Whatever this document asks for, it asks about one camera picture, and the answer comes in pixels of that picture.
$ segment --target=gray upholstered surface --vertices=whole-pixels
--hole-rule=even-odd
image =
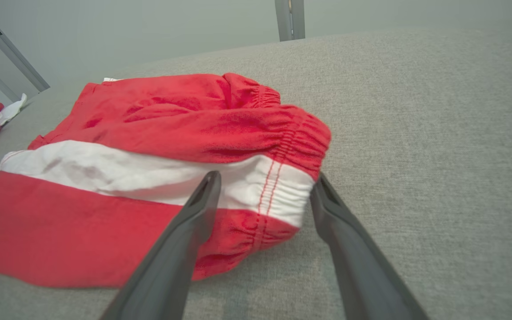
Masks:
[[[323,171],[431,318],[512,319],[512,22],[311,38],[103,76],[198,72],[251,77],[331,127]],[[83,85],[33,99],[0,134],[0,158],[51,130]],[[97,319],[114,294],[0,276],[0,319]],[[193,284],[185,318],[343,318],[309,213],[293,240]]]

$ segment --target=white fabric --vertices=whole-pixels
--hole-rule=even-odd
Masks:
[[[21,95],[21,100],[6,106],[2,111],[0,111],[0,126],[13,119],[19,113],[19,111],[21,111],[21,108],[26,101],[27,95],[23,93]]]
[[[267,213],[301,227],[313,178],[263,155],[232,164],[204,164],[67,140],[37,150],[11,152],[0,163],[4,172],[102,195],[177,205],[187,202],[211,170],[219,170],[222,176],[219,208]]]

